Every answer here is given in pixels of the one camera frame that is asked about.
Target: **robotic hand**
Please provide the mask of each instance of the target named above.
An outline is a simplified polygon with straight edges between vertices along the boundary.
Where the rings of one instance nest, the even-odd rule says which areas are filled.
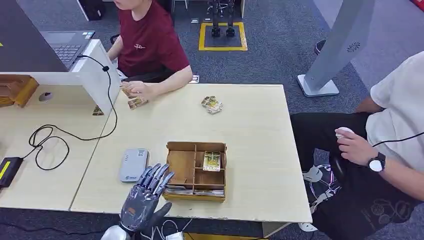
[[[158,163],[154,167],[149,166],[144,170],[126,197],[121,209],[119,225],[109,227],[101,240],[136,238],[136,233],[151,231],[157,221],[169,212],[172,206],[170,202],[154,213],[159,198],[165,191],[165,186],[174,176],[174,172],[170,172],[160,182],[169,166],[169,164],[165,164],[161,167],[161,164]]]

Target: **yellow label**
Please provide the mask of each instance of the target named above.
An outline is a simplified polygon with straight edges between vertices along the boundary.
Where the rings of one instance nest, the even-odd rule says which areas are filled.
[[[4,165],[3,169],[0,171],[0,179],[3,178],[3,175],[5,174],[5,172],[8,169],[10,164],[11,164],[11,161],[7,161],[6,164]]]

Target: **maroon t-shirt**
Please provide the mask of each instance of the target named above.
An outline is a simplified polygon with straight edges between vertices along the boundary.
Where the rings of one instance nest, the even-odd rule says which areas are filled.
[[[123,49],[118,69],[127,77],[158,72],[164,67],[178,72],[189,65],[173,22],[155,0],[143,19],[135,21],[131,10],[119,10]]]

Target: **white t-shirt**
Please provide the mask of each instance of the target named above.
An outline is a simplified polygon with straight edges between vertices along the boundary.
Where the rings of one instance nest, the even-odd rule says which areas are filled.
[[[366,122],[368,142],[372,145],[424,132],[424,51],[405,60],[373,86],[371,98],[385,108]],[[376,148],[407,167],[424,172],[424,135]]]

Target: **person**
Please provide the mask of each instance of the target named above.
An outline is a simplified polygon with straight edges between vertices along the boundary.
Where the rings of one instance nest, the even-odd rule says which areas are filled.
[[[150,101],[190,82],[192,69],[170,14],[156,0],[114,3],[120,35],[107,55],[112,61],[117,58],[117,69],[125,78],[123,85],[135,96]]]
[[[315,149],[341,156],[342,187],[312,214],[313,226],[331,239],[363,239],[390,222],[405,222],[424,201],[423,91],[424,51],[374,85],[352,114],[290,116],[306,181],[323,175],[314,166]],[[381,165],[375,168],[371,160]]]

